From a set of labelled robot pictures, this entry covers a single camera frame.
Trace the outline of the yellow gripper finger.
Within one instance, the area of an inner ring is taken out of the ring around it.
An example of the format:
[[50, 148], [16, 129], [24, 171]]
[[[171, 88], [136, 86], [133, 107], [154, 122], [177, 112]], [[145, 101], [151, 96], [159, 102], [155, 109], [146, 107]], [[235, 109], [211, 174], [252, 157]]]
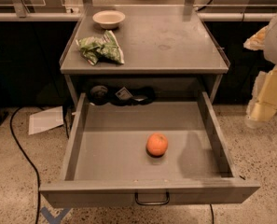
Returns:
[[263, 50], [265, 47], [266, 31], [267, 31], [267, 27], [261, 28], [250, 38], [247, 38], [246, 41], [243, 43], [243, 46], [246, 49], [250, 49], [250, 50]]
[[277, 65], [266, 72], [259, 72], [252, 90], [252, 99], [246, 109], [245, 124], [260, 128], [277, 113]]

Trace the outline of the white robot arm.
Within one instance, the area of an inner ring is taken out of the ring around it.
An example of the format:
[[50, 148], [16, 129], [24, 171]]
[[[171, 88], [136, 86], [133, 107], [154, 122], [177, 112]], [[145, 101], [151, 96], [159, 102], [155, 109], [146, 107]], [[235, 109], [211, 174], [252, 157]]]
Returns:
[[273, 63], [269, 72], [259, 72], [246, 109], [245, 124], [252, 129], [269, 122], [277, 113], [277, 13], [270, 23], [248, 38], [243, 46], [262, 50], [264, 58]]

